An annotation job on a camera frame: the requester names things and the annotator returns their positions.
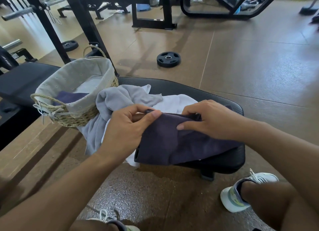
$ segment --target gray towel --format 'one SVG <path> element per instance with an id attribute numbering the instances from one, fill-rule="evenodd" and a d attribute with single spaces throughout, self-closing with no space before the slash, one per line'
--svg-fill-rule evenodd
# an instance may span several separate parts
<path id="1" fill-rule="evenodd" d="M 132 104 L 152 107 L 162 100 L 161 94 L 148 94 L 140 86 L 120 85 L 100 91 L 96 98 L 96 106 L 100 113 L 84 127 L 78 127 L 87 142 L 85 154 L 91 155 L 101 146 L 106 122 L 110 119 L 113 111 Z"/>

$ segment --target rope handle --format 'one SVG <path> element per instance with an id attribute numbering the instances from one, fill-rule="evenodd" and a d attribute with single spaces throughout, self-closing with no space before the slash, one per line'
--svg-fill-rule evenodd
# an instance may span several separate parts
<path id="1" fill-rule="evenodd" d="M 84 48 L 84 50 L 83 50 L 83 58 L 85 58 L 85 51 L 86 51 L 88 48 L 95 48 L 95 49 L 97 49 L 98 51 L 101 52 L 101 54 L 103 55 L 103 58 L 106 58 L 105 53 L 104 53 L 99 47 L 97 47 L 97 46 L 95 46 L 95 45 L 89 45 L 89 46 L 87 46 L 87 47 Z M 91 57 L 94 57 L 94 58 L 95 58 L 95 57 L 96 57 L 96 58 L 102 58 L 101 56 L 91 56 Z"/>
<path id="2" fill-rule="evenodd" d="M 54 101 L 54 102 L 57 102 L 58 104 L 60 104 L 61 106 L 66 106 L 65 103 L 63 102 L 60 102 L 59 100 L 53 98 L 53 97 L 50 97 L 50 96 L 46 96 L 46 95 L 42 95 L 42 94 L 37 94 L 37 93 L 34 93 L 34 94 L 31 94 L 30 97 L 32 100 L 34 100 L 35 103 L 39 103 L 39 101 L 37 99 L 35 99 L 35 97 L 38 96 L 38 97 L 42 97 L 42 98 L 45 98 L 45 99 L 48 99 L 48 100 L 51 100 L 51 101 Z"/>

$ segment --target finger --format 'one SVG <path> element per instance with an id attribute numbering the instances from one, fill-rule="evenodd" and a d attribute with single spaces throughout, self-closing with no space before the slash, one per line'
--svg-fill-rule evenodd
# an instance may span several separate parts
<path id="1" fill-rule="evenodd" d="M 145 116 L 144 113 L 136 113 L 135 115 L 132 116 L 132 122 L 137 122 L 141 120 Z"/>
<path id="2" fill-rule="evenodd" d="M 146 114 L 144 117 L 142 117 L 141 120 L 134 123 L 136 125 L 139 125 L 141 130 L 144 132 L 144 130 L 151 125 L 156 119 L 158 119 L 161 116 L 162 112 L 160 110 L 152 111 L 148 114 Z"/>
<path id="3" fill-rule="evenodd" d="M 203 122 L 196 122 L 196 121 L 186 121 L 182 122 L 179 125 L 177 125 L 177 130 L 195 130 L 198 132 L 201 132 L 203 129 Z"/>
<path id="4" fill-rule="evenodd" d="M 204 101 L 202 101 L 202 102 L 197 102 L 197 103 L 195 103 L 195 104 L 186 106 L 186 107 L 183 109 L 182 114 L 183 114 L 183 115 L 188 115 L 188 114 L 191 114 L 191 113 L 200 113 L 200 114 L 202 114 L 203 103 L 204 103 Z"/>
<path id="5" fill-rule="evenodd" d="M 131 114 L 131 116 L 133 116 L 137 112 L 144 113 L 148 109 L 154 110 L 153 108 L 144 106 L 142 104 L 134 104 L 134 105 L 130 105 L 128 107 L 122 108 L 121 112 L 123 112 L 125 115 Z"/>

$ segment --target white sneaker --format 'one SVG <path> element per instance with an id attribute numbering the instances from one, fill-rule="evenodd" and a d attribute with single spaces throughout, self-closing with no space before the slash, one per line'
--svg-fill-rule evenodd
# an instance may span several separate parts
<path id="1" fill-rule="evenodd" d="M 100 210 L 100 217 L 99 218 L 90 218 L 87 220 L 96 220 L 96 221 L 101 221 L 103 223 L 110 223 L 110 224 L 115 224 L 120 231 L 141 231 L 138 227 L 132 226 L 132 225 L 124 225 L 118 220 L 114 220 L 113 218 L 109 217 L 107 215 L 106 209 L 101 209 Z"/>
<path id="2" fill-rule="evenodd" d="M 252 181 L 256 184 L 279 181 L 279 179 L 275 175 L 270 173 L 261 172 L 255 174 L 252 169 L 250 169 L 250 174 L 250 177 L 240 179 L 232 187 L 227 187 L 221 191 L 221 202 L 228 211 L 236 213 L 250 207 L 249 203 L 242 200 L 237 190 L 238 185 L 243 183 L 244 181 Z"/>

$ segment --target wicker basket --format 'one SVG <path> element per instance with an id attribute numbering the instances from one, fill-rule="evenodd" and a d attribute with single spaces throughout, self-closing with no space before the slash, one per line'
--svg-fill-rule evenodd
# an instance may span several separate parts
<path id="1" fill-rule="evenodd" d="M 96 46 L 90 45 L 86 47 L 83 51 L 83 55 L 85 53 L 85 50 L 87 48 L 97 48 L 103 55 L 103 57 L 100 56 L 92 56 L 87 57 L 85 59 L 90 60 L 90 64 L 95 64 L 95 59 L 104 59 L 106 62 L 103 62 L 103 60 L 96 60 L 97 65 L 98 64 L 106 64 L 109 69 L 106 71 L 106 73 L 103 75 L 101 83 L 96 87 L 94 92 L 89 93 L 87 96 L 80 100 L 77 100 L 74 103 L 71 104 L 65 104 L 57 99 L 55 99 L 53 96 L 57 96 L 57 92 L 61 91 L 63 89 L 74 89 L 78 86 L 74 86 L 71 88 L 69 86 L 70 81 L 65 78 L 61 78 L 61 74 L 65 76 L 66 74 L 74 75 L 72 73 L 78 73 L 82 76 L 85 74 L 88 74 L 87 72 L 82 73 L 81 70 L 79 70 L 80 67 L 84 65 L 83 59 L 74 60 L 71 63 L 66 64 L 59 70 L 57 70 L 53 75 L 51 75 L 48 79 L 46 79 L 36 90 L 34 94 L 31 95 L 32 100 L 34 100 L 35 104 L 34 107 L 38 109 L 38 111 L 44 116 L 48 115 L 53 121 L 58 122 L 60 125 L 65 127 L 79 127 L 79 126 L 85 126 L 92 118 L 94 118 L 98 113 L 98 109 L 96 108 L 95 99 L 97 94 L 105 88 L 108 87 L 117 87 L 118 86 L 118 79 L 116 78 L 114 74 L 114 68 L 112 66 L 112 63 L 109 59 L 106 58 L 104 52 L 99 49 Z M 58 103 L 59 105 L 53 106 L 53 102 Z"/>

